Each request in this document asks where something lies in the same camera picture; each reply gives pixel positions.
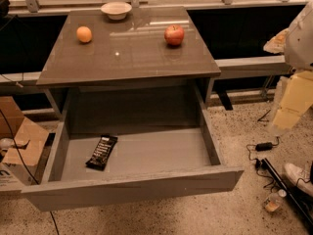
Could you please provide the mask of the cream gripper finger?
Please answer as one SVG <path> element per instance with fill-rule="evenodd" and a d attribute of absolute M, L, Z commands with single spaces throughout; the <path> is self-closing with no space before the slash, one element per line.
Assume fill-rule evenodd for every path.
<path fill-rule="evenodd" d="M 313 72 L 301 71 L 277 83 L 269 132 L 281 136 L 290 131 L 313 105 Z"/>
<path fill-rule="evenodd" d="M 287 28 L 281 30 L 265 43 L 265 45 L 263 46 L 263 50 L 272 54 L 284 54 L 286 37 L 288 33 L 289 30 Z"/>

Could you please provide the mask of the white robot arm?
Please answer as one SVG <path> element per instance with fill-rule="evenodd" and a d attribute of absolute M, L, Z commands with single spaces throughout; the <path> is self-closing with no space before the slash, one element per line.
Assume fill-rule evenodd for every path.
<path fill-rule="evenodd" d="M 290 26 L 272 37 L 263 50 L 283 54 L 294 74 L 276 87 L 268 130 L 275 136 L 290 131 L 313 105 L 313 2 L 308 2 Z"/>

